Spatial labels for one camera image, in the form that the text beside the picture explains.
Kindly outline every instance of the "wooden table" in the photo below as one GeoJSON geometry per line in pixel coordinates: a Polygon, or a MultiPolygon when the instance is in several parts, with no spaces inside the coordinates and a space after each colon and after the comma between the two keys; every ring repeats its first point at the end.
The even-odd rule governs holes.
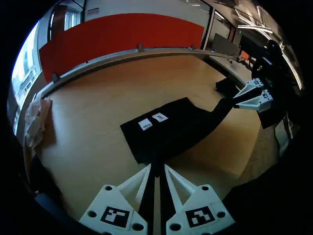
{"type": "MultiPolygon", "coordinates": [[[[132,156],[121,124],[183,97],[213,110],[221,99],[215,83],[223,78],[194,56],[168,56],[101,69],[52,93],[36,151],[61,189],[68,213],[79,220],[104,184],[119,185],[144,167],[132,156]]],[[[211,184],[223,198],[244,170],[259,128],[255,111],[233,109],[214,132],[169,165],[195,184],[211,184]]]]}

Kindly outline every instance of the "black fabric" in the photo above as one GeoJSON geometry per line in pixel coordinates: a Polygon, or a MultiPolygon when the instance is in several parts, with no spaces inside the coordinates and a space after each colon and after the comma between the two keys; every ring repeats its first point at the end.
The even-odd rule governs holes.
{"type": "Polygon", "coordinates": [[[239,89],[230,78],[224,78],[215,83],[216,91],[223,94],[226,98],[232,99],[238,94],[239,89]]]}
{"type": "Polygon", "coordinates": [[[153,163],[155,170],[166,159],[184,152],[209,135],[232,107],[232,100],[221,99],[209,112],[183,98],[126,122],[121,129],[137,163],[153,163]],[[159,112],[168,119],[158,122],[152,118],[159,112]],[[153,126],[143,131],[138,122],[145,118],[153,126]]]}

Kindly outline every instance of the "red wall panel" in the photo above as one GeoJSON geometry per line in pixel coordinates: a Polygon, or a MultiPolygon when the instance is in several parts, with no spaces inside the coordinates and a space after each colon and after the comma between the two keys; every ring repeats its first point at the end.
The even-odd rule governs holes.
{"type": "Polygon", "coordinates": [[[199,48],[204,27],[157,14],[117,14],[79,24],[57,35],[40,50],[40,62],[47,82],[94,58],[144,47],[199,48]]]}

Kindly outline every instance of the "white label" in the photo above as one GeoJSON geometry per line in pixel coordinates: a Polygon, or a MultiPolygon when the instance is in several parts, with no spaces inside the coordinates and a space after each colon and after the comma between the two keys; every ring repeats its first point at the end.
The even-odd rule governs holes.
{"type": "Polygon", "coordinates": [[[154,119],[158,120],[159,122],[164,121],[166,119],[168,119],[166,116],[164,116],[161,113],[157,113],[155,115],[152,116],[154,119]]]}
{"type": "Polygon", "coordinates": [[[140,122],[138,122],[138,124],[140,125],[140,127],[142,128],[142,130],[147,130],[150,127],[152,127],[152,123],[146,118],[140,122]]]}

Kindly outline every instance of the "crumpled white plastic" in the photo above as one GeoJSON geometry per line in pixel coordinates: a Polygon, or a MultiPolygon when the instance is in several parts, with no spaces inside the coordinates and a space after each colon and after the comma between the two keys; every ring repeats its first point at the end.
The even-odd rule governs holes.
{"type": "Polygon", "coordinates": [[[36,147],[42,141],[50,106],[50,98],[42,99],[40,95],[29,104],[25,112],[25,137],[27,145],[31,148],[36,147]]]}

